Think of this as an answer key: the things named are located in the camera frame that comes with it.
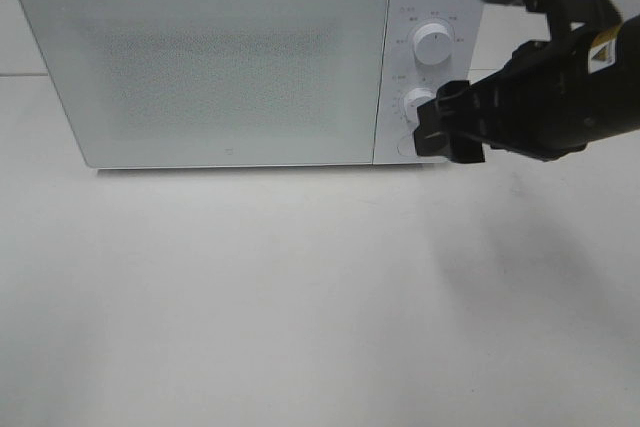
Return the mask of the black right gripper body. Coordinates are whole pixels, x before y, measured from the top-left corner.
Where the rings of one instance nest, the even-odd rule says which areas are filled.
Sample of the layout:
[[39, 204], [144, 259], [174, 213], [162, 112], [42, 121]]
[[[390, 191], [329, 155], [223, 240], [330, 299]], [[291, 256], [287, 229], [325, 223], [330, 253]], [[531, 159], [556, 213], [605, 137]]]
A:
[[471, 164], [484, 162], [486, 146], [542, 161], [584, 150], [600, 134], [589, 91], [592, 41], [529, 41], [498, 72], [444, 84], [417, 109], [417, 154]]

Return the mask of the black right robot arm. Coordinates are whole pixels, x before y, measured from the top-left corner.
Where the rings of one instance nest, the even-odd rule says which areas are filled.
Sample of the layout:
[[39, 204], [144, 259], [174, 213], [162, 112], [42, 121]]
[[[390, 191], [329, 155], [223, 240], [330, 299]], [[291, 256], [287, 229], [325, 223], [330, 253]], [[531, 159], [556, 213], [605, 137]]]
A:
[[482, 163], [484, 147], [540, 161], [639, 128], [639, 20], [529, 41], [496, 73], [451, 81], [417, 109], [421, 157]]

